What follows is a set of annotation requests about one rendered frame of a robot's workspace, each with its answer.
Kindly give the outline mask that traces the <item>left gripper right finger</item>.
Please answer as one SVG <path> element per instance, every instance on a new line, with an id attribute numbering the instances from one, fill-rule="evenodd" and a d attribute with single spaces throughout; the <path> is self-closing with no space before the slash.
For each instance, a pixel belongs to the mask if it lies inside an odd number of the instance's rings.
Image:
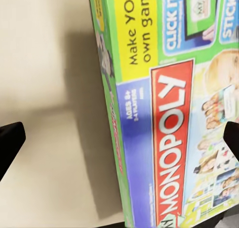
<path id="1" fill-rule="evenodd" d="M 223 139 L 239 161 L 239 123 L 228 121 L 224 130 Z"/>

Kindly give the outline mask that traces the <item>board game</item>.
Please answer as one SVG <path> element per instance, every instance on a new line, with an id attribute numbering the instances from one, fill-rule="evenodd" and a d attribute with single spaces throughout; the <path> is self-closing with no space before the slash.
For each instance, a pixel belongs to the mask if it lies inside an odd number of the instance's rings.
<path id="1" fill-rule="evenodd" d="M 90 0 L 125 228 L 239 204 L 239 0 Z"/>

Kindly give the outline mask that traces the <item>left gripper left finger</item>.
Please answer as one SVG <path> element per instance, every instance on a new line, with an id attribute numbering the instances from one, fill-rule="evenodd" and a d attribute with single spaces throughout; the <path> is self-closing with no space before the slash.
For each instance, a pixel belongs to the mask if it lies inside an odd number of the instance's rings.
<path id="1" fill-rule="evenodd" d="M 26 133 L 21 121 L 0 127 L 0 181 L 25 141 Z"/>

